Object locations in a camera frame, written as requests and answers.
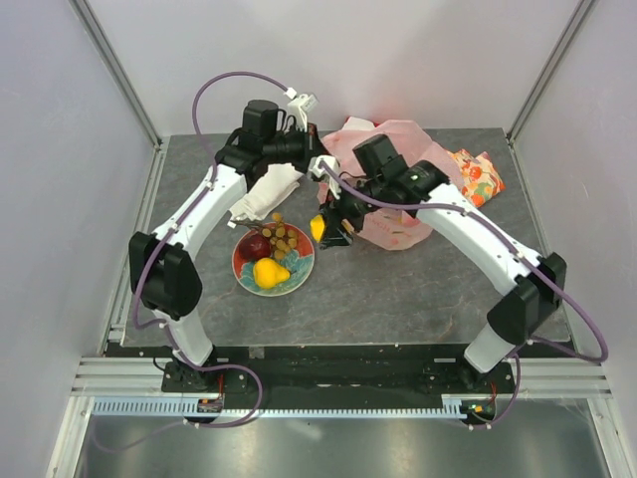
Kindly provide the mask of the brown longan bunch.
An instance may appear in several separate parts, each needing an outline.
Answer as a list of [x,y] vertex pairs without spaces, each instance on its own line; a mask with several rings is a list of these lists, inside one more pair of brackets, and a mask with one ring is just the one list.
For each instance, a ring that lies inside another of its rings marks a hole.
[[275,213],[273,218],[272,223],[251,219],[234,219],[230,224],[246,227],[249,230],[246,237],[253,234],[261,234],[266,237],[272,246],[272,254],[269,258],[282,261],[297,248],[298,234],[284,222],[281,214]]

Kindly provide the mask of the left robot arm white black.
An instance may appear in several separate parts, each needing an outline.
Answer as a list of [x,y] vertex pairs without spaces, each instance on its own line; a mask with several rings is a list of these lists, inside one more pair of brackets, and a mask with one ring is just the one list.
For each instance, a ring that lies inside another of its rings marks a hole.
[[197,391],[210,390],[219,376],[208,361],[214,346],[197,311],[202,294],[197,254],[224,217],[263,219],[298,187],[311,160],[324,152],[308,119],[316,103],[312,94],[294,96],[287,105],[291,123],[285,124],[277,104],[248,102],[242,125],[184,203],[152,232],[137,231],[129,240],[133,325],[165,331],[174,354],[186,363],[184,380]]

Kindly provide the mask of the yellow fake lemon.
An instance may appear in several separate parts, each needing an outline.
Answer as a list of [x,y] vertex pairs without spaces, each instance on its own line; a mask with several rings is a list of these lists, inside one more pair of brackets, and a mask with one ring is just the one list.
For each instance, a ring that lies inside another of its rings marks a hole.
[[319,243],[326,230],[325,219],[321,214],[318,214],[310,221],[310,229],[314,240]]

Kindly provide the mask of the yellow fake pear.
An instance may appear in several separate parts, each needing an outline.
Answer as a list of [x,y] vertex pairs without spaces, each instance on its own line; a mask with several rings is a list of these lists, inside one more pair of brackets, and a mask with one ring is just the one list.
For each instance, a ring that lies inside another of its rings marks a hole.
[[265,290],[270,290],[291,278],[291,272],[272,258],[263,258],[253,266],[255,284]]

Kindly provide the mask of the pink plastic bag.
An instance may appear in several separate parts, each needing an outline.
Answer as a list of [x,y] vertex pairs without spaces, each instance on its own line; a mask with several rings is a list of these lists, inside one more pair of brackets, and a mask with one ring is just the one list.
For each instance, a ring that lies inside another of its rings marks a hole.
[[[322,144],[326,155],[339,161],[341,191],[373,206],[362,230],[352,233],[353,238],[359,236],[385,250],[404,250],[428,237],[433,229],[443,231],[460,216],[463,177],[447,150],[416,122],[388,120],[381,125],[386,133],[363,138],[338,130],[326,135]],[[327,210],[328,187],[323,192],[318,214]],[[400,231],[393,237],[384,230],[376,231],[373,218],[389,210],[398,217],[408,214],[424,232]]]

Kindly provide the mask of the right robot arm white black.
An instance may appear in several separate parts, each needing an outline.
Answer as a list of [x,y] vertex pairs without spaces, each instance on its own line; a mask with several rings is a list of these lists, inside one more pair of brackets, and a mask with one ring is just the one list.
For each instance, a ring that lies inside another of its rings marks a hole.
[[364,172],[353,185],[339,176],[334,157],[311,162],[311,176],[328,180],[326,200],[312,227],[315,240],[323,248],[346,246],[367,215],[394,209],[430,226],[470,259],[502,296],[455,369],[463,389],[481,390],[491,381],[492,369],[560,307],[565,261],[556,253],[543,257],[512,238],[433,163],[408,165],[387,135],[377,134],[353,152]]

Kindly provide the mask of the dark red fake fruit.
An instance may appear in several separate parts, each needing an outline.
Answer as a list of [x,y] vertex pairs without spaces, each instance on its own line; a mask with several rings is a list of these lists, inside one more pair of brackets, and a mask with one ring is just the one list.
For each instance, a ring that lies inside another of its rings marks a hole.
[[253,234],[242,239],[237,249],[238,254],[248,262],[257,262],[269,258],[272,254],[270,241],[261,234]]

